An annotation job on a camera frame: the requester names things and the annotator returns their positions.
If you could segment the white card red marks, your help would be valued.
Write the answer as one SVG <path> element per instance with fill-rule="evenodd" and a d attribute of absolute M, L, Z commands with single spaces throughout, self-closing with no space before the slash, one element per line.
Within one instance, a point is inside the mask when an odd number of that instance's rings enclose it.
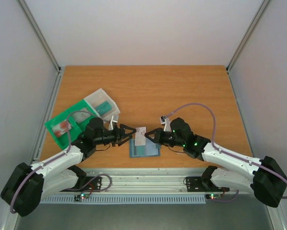
<path fill-rule="evenodd" d="M 135 133 L 135 146 L 144 146 L 146 144 L 146 127 L 137 127 Z"/>

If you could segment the teal card holder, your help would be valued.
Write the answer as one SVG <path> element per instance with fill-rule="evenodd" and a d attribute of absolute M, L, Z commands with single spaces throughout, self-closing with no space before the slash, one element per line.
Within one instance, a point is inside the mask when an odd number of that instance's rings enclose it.
<path fill-rule="evenodd" d="M 146 158 L 160 156 L 161 146 L 146 139 L 144 146 L 135 146 L 135 139 L 129 142 L 129 156 L 130 158 Z"/>

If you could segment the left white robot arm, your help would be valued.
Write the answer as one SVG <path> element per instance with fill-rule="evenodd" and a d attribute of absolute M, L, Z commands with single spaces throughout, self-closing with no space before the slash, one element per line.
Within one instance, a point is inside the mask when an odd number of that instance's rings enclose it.
<path fill-rule="evenodd" d="M 106 129 L 101 118 L 92 118 L 85 130 L 60 153 L 38 163 L 18 164 L 0 196 L 10 212 L 25 217 L 40 201 L 61 191 L 81 191 L 87 186 L 86 173 L 77 164 L 96 152 L 98 145 L 121 146 L 132 138 L 135 128 L 124 124 Z"/>

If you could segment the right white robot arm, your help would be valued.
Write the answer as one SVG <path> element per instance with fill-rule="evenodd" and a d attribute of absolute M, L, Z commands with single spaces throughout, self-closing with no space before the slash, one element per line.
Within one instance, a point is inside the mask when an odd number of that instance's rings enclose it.
<path fill-rule="evenodd" d="M 170 122 L 170 130 L 157 128 L 145 133 L 150 141 L 167 147 L 182 147 L 193 159 L 217 164 L 202 174 L 207 190 L 228 187 L 254 195 L 269 207 L 278 207 L 287 188 L 287 176 L 275 159 L 249 157 L 223 148 L 212 140 L 196 135 L 181 118 Z"/>

